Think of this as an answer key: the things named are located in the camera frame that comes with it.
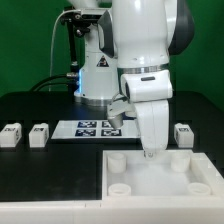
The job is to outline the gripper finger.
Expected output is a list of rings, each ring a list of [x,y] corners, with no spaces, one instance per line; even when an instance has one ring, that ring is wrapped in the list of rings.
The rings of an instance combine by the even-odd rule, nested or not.
[[[144,151],[144,157],[147,160],[152,160],[155,158],[155,153],[153,151]]]

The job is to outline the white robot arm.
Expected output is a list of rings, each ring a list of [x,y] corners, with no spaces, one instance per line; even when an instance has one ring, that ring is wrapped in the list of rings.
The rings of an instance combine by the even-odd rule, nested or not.
[[[144,155],[155,156],[168,144],[170,57],[194,36],[186,0],[68,1],[81,10],[112,4],[98,20],[99,48],[117,60],[119,92],[107,106],[107,119],[118,129],[124,115],[135,118]]]

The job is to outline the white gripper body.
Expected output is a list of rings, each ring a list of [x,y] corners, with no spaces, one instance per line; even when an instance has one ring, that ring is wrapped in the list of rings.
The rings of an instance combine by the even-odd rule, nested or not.
[[[168,101],[135,103],[134,108],[143,149],[145,151],[165,150],[169,132]]]

